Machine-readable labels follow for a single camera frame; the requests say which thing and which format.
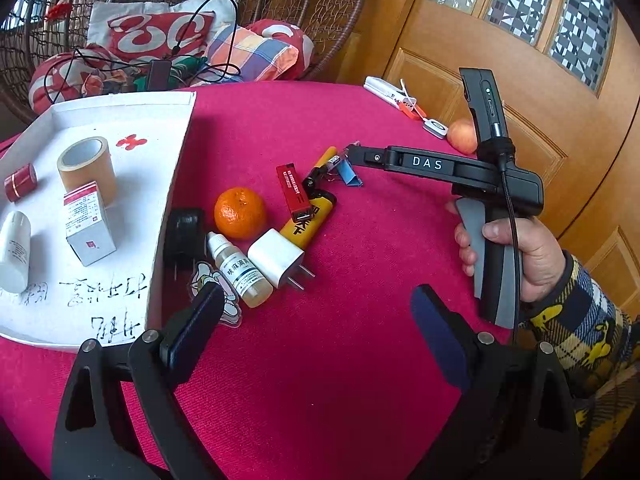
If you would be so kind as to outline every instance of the red table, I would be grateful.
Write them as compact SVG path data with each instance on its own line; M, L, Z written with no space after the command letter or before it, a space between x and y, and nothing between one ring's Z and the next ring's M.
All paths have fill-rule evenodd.
M287 219L274 168L303 174L324 150L360 140L455 153L362 88L303 82L198 89L174 193L175 206L210 212L233 186L257 191L271 226ZM305 292L276 291L220 327L177 397L231 480L403 479L460 395L445 383L409 312L430 283L476 330L472 281L460 269L444 211L450 185L357 169L365 185L338 197L309 247L318 277ZM240 244L246 250L246 244ZM186 301L187 276L165 277L163 313ZM0 416L47 473L56 413L74 356L0 339ZM137 398L125 385L147 457L161 463Z

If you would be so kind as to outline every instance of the plaid sleeve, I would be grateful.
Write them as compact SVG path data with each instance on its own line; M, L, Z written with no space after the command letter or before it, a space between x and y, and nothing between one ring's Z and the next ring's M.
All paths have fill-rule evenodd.
M631 323L578 260L565 257L564 276L528 317L536 338L554 346L575 397L584 476L640 403L640 317Z
M564 276L545 299L531 305L527 317L536 338L554 346L572 394L587 398L638 358L638 329L632 330L629 316L578 260L569 253L565 257Z

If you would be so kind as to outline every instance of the blue gripper pad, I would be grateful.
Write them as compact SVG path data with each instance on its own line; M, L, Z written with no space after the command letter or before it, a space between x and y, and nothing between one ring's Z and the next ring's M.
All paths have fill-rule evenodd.
M429 285L416 287L411 313L447 383L463 392L470 385L470 367L476 357L476 334L465 319L451 312Z

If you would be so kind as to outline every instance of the black cable cord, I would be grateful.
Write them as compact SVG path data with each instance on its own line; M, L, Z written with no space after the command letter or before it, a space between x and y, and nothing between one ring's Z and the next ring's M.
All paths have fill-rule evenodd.
M513 202L509 193L509 185L507 184L506 168L500 165L500 174L502 175L502 189L504 191L504 199L507 203L507 213L509 215L509 224L511 225L511 243L513 244L513 265L515 270L515 312L513 315L513 332L511 332L511 344L516 344L516 335L518 333L518 318L520 317L520 251L518 250L518 231L516 228L516 214L513 210Z
M200 13L200 11L210 2L211 0L205 0L202 4L200 4L200 6L196 9L196 11L193 13L193 15L191 16L191 18L189 19L189 21L187 22L187 26L184 28L182 34L180 35L180 40L178 40L178 43L173 47L172 49L172 57L177 57L178 54L180 53L180 43L182 42L182 40L184 39L185 34L187 33L187 30L189 30L189 26L191 25L191 23L193 23L193 20L196 19L196 16ZM234 11L236 13L236 22L234 23L234 30L231 33L231 44L229 45L229 54L226 57L226 64L221 66L224 66L225 69L222 73L222 76L220 76L219 79L217 79L216 81L207 81L209 83L219 83L220 81L222 81L228 74L228 68L229 66L231 66L231 52L233 50L233 46L234 46L234 42L236 40L236 30L238 29L238 4L236 3L235 0L229 0L231 2L231 4L234 6ZM233 67L238 70L238 74L240 74L240 69L236 66L233 65Z
M58 90L58 93L56 94L56 98L55 99L51 99L51 96L49 95L49 91L47 90L47 79L49 79L49 76L51 75L52 70L55 67L57 67L58 65L61 65L63 63L66 63L68 60L65 58L65 59L60 59L57 62L53 63L49 67L49 69L47 70L47 73L44 75L44 84L43 84L44 93L47 96L47 99L49 99L49 102L51 104L55 104L57 102L58 98L60 97L60 94L62 94L62 91L63 91L63 89L64 89L64 87L66 85L66 80L69 77L69 73L71 72L71 65L74 62L75 58L76 58L76 53L73 53L72 56L71 56L71 62L69 62L69 68L66 70L65 78L62 81L62 85L60 85L60 89Z
M60 89L58 90L58 94L56 95L55 99L51 99L51 95L49 95L49 91L47 90L47 79L49 79L49 76L52 73L52 70L57 67L60 64L63 64L65 62L67 62L68 60L65 59L60 59L59 61L55 62L54 64L52 64L49 69L47 70L47 73L45 74L45 79L44 79L44 91L45 94L47 96L47 99L49 99L49 103L51 104L55 104L56 101L58 100L58 98L60 97L60 94L62 93L65 85L66 85L66 80L69 77L69 73L71 72L71 64L74 62L74 60L76 59L76 57L81 58L82 60L87 60L87 59L95 59L98 61L102 61L102 62L108 62L111 64L118 64L120 66L127 66L127 67L140 67L140 66L148 66L150 65L149 61L145 61L144 63L127 63L124 61L119 61L119 60L114 60L114 59L106 59L103 57L98 57L98 56L88 56L87 54L83 54L82 52L80 52L80 49L78 47L74 47L73 49L73 54L71 56L71 62L69 63L69 69L66 71L66 75L62 81L62 85L60 86ZM114 68L94 68L94 70L98 70L99 72L110 72L111 70L117 70Z
M168 58L168 59L175 59L176 57L180 57L180 43L182 42L182 40L184 39L187 30L189 29L189 26L191 25L191 23L193 23L193 20L196 19L196 16L200 13L200 11L210 2L211 0L205 0L197 9L196 11L193 13L193 15L190 17L189 21L187 22L187 26L184 28L182 34L180 35L180 39L178 40L177 44L173 47L172 49L172 55ZM234 42L236 40L236 30L238 29L238 4L236 3L235 0L229 0L231 2L231 4L234 6L234 11L236 14L236 22L234 24L234 30L231 34L231 44L229 45L229 54L226 57L226 63L217 63L214 65L210 65L208 63L205 63L206 67L204 70L199 71L193 78L197 78L200 81L204 81L207 83L219 83L220 81L222 81L228 74L228 69L229 67L234 68L237 73L236 74L232 74L232 75L240 75L241 70L240 67L237 65L234 65L233 63L231 63L231 52L233 50L233 46L234 46ZM87 59L97 59L100 61L107 61L110 63L116 63L119 64L120 66L128 66L128 67L140 67L140 66L150 66L151 62L144 62L144 63L139 63L139 64L131 64L131 63L126 63L123 61L118 61L118 60L113 60L113 59L104 59L102 57L97 57L97 56L86 56L85 54L82 54L80 52L80 50L78 49L78 47L74 48L74 53L73 56L71 57L71 63L74 62L75 58L76 58L76 54L78 55L78 57L80 57L83 60L87 60ZM198 56L192 56L192 55L185 55L185 57L198 57ZM62 90L64 89L65 85L66 85L66 80L68 79L69 73L71 72L71 63L69 64L69 69L66 71L66 75L64 77L62 86L60 87L60 89L58 90L58 94L56 95L55 99L51 99L51 96L49 95L49 91L47 91L47 79L49 78L49 76L52 73L52 70L57 67L58 65L66 62L66 59L61 59L59 62L56 62L54 64L52 64L49 69L47 70L47 73L45 74L45 79L44 79L44 91L45 94L47 95L47 99L49 99L49 103L51 104L55 104L55 102L58 100L58 98L60 97L60 94L62 94ZM209 70L218 70L218 67L222 67L224 66L225 69L222 72L222 75L216 79L215 81L208 81L206 79L203 79L200 77L200 74L203 74L205 72L208 72ZM108 72L109 70L114 70L114 69L102 69L102 68L96 68L95 70L99 70L101 72Z

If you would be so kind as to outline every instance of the white medicine box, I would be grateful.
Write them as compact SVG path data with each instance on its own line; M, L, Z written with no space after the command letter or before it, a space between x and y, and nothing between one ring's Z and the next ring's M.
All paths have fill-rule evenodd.
M85 267L116 250L95 182L67 193L64 206L66 241Z

